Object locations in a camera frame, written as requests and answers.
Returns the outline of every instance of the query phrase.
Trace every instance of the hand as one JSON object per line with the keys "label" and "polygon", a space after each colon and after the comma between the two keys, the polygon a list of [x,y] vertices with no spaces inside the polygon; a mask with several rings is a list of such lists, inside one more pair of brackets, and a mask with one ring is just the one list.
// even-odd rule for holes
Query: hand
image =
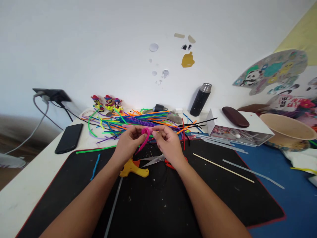
{"label": "hand", "polygon": [[112,157],[124,165],[134,154],[140,144],[145,141],[146,134],[141,134],[144,126],[132,126],[127,129],[118,141]]}
{"label": "hand", "polygon": [[170,127],[154,126],[152,129],[152,135],[154,136],[159,149],[175,168],[179,163],[186,162],[179,137]]}

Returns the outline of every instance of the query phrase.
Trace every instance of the white desk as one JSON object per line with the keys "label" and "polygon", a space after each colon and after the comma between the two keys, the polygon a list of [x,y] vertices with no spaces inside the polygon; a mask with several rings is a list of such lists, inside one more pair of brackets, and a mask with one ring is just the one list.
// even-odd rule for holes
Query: white desk
{"label": "white desk", "polygon": [[[191,116],[188,111],[184,113],[193,121],[201,122],[206,120],[208,111],[202,111],[198,117]],[[187,118],[183,114],[179,116],[184,118],[186,124]],[[99,140],[89,135],[87,123],[75,119],[71,125],[79,123],[84,126],[75,150],[104,148],[117,144],[118,140],[106,140],[96,144]],[[101,134],[102,131],[101,128],[93,130],[98,137],[104,137],[104,134]],[[202,131],[206,133],[207,126],[202,127]],[[0,192],[0,237],[15,237],[18,234],[68,155],[72,153],[72,151],[60,155],[54,153],[62,134],[59,134]]]}

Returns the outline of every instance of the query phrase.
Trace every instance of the desk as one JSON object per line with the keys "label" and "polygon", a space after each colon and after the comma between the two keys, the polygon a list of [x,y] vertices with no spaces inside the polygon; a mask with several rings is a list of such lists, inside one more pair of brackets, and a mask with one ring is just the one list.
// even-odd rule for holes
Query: desk
{"label": "desk", "polygon": [[[192,120],[204,121],[208,111]],[[88,134],[88,125],[74,120],[71,125],[83,123],[83,131],[76,150],[102,148],[117,144],[117,140],[107,140],[96,144],[96,139]],[[57,136],[29,165],[25,167],[0,192],[0,237],[15,237],[29,217],[33,208],[63,165],[71,152],[57,155],[54,153],[62,136]],[[263,185],[284,209],[287,219],[259,228],[250,229],[254,237],[310,237],[316,234],[317,188],[305,178],[302,171],[289,169],[290,165],[282,153],[274,148],[262,145],[257,148],[237,146],[249,154],[239,153],[250,169],[267,175],[285,187],[275,186],[266,179],[260,178]]]}

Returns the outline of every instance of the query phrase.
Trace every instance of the scissors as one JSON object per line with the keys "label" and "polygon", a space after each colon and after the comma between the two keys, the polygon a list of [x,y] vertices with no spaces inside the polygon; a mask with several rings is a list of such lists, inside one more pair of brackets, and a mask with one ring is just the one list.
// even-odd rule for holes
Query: scissors
{"label": "scissors", "polygon": [[147,160],[147,161],[150,161],[148,162],[146,165],[143,165],[143,167],[145,166],[149,166],[149,165],[152,165],[152,164],[156,164],[157,162],[160,162],[160,161],[164,161],[166,163],[166,166],[167,167],[170,167],[171,169],[175,169],[170,162],[168,162],[166,159],[165,159],[165,156],[164,154],[161,154],[160,156],[154,156],[154,157],[149,157],[149,158],[144,158],[144,159],[141,159],[141,160]]}

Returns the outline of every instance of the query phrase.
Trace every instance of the floor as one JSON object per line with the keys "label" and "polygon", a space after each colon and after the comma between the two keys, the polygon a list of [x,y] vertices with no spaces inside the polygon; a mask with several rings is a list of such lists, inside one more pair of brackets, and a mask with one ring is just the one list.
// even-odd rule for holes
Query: floor
{"label": "floor", "polygon": [[[6,153],[20,144],[19,141],[0,135],[0,153]],[[18,150],[10,153],[15,157],[22,157],[26,161],[26,166],[45,148],[45,145],[34,146],[34,142],[26,143]],[[12,180],[23,168],[3,168],[0,167],[0,191]]]}

